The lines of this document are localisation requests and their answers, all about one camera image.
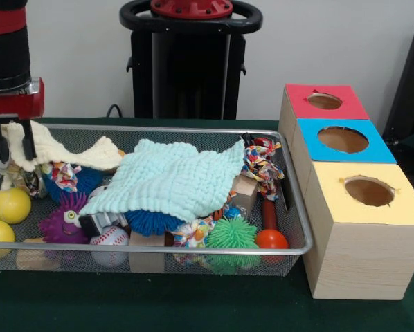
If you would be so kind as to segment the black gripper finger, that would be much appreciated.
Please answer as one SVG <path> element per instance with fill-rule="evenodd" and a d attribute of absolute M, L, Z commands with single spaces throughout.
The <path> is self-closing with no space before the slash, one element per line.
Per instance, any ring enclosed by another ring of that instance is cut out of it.
<path fill-rule="evenodd" d="M 26 160 L 33 160 L 36 157 L 36 151 L 30 120 L 20 120 L 20 124 L 24 131 L 24 137 L 22 138 L 24 155 Z"/>
<path fill-rule="evenodd" d="M 10 118 L 0 118 L 0 161 L 7 163 L 9 159 L 9 148 L 7 140 L 3 137 L 1 126 L 10 123 Z"/>

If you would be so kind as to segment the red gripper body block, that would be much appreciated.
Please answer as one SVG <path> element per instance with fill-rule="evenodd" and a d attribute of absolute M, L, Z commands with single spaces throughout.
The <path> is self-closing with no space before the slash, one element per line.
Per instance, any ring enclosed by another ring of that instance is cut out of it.
<path fill-rule="evenodd" d="M 33 77 L 26 86 L 0 91 L 0 122 L 30 120 L 44 115 L 44 82 Z"/>

